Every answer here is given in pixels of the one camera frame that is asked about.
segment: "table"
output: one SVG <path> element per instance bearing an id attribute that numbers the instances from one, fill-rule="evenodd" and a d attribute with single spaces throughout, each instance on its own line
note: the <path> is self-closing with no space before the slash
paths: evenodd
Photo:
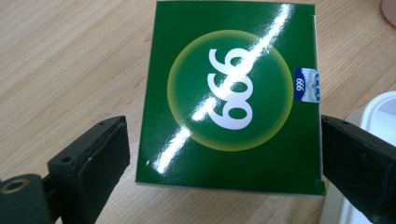
<path id="1" fill-rule="evenodd" d="M 317 5 L 321 111 L 343 119 L 396 90 L 396 29 L 378 0 Z M 97 223 L 318 223 L 323 198 L 134 182 L 155 1 L 0 2 L 0 175 L 47 161 L 96 122 L 125 115 L 131 165 Z"/>

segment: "green box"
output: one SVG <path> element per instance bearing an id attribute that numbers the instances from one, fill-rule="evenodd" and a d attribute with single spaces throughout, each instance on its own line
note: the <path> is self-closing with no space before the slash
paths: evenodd
<path id="1" fill-rule="evenodd" d="M 136 182 L 323 195 L 315 34 L 312 5 L 158 2 Z"/>

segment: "white number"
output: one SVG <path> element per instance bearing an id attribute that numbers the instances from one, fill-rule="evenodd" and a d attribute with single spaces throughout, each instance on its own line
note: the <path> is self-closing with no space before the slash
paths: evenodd
<path id="1" fill-rule="evenodd" d="M 303 91 L 304 90 L 304 81 L 302 78 L 297 78 L 296 79 L 296 90 L 297 91 Z"/>
<path id="2" fill-rule="evenodd" d="M 207 84 L 218 98 L 227 103 L 222 109 L 222 116 L 213 110 L 216 105 L 212 105 L 207 112 L 209 117 L 220 127 L 230 130 L 240 130 L 247 127 L 253 118 L 252 109 L 247 102 L 247 99 L 253 93 L 253 84 L 247 74 L 253 67 L 254 62 L 247 50 L 232 49 L 225 56 L 224 63 L 219 63 L 215 56 L 216 51 L 216 49 L 209 51 L 209 61 L 214 68 L 227 77 L 218 87 L 215 84 L 216 74 L 209 73 L 207 75 Z M 237 65 L 231 64 L 231 60 L 234 58 L 240 58 Z M 247 86 L 245 91 L 237 92 L 232 90 L 232 86 L 239 82 Z M 242 119 L 232 118 L 229 113 L 235 108 L 243 109 L 247 113 L 246 116 Z"/>

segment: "white container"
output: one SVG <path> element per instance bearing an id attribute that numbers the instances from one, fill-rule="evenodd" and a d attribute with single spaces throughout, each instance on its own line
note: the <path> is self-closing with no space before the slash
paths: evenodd
<path id="1" fill-rule="evenodd" d="M 367 106 L 358 108 L 346 121 L 396 146 L 396 91 L 375 97 Z M 368 224 L 363 213 L 329 184 L 320 224 Z"/>

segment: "blue sticker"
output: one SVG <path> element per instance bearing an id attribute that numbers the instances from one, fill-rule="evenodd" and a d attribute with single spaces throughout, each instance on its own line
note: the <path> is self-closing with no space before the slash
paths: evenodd
<path id="1" fill-rule="evenodd" d="M 320 103 L 319 73 L 316 69 L 294 70 L 294 98 L 302 102 Z"/>

